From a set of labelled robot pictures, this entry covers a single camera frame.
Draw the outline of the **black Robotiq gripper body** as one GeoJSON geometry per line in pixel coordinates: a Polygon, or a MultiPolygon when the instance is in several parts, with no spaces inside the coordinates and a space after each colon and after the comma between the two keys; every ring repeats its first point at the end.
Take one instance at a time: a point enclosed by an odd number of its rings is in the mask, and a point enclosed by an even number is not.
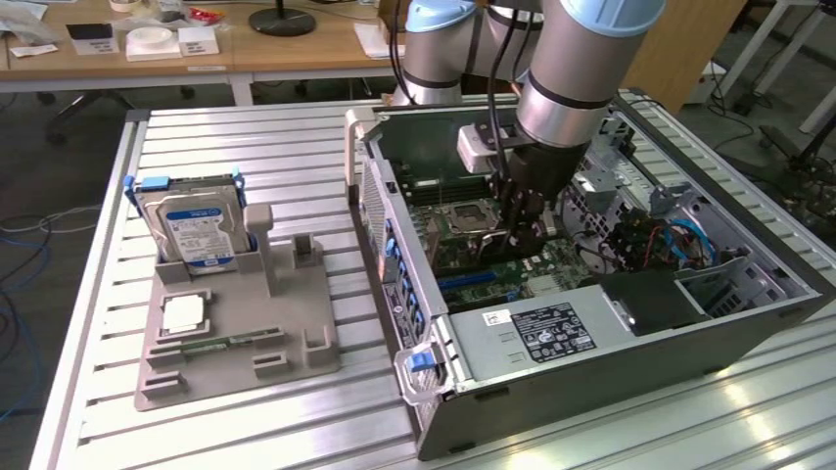
{"type": "Polygon", "coordinates": [[[546,201],[555,202],[589,148],[589,143],[573,147],[551,147],[541,143],[517,147],[510,157],[511,181],[517,189],[533,191],[546,201]]]}

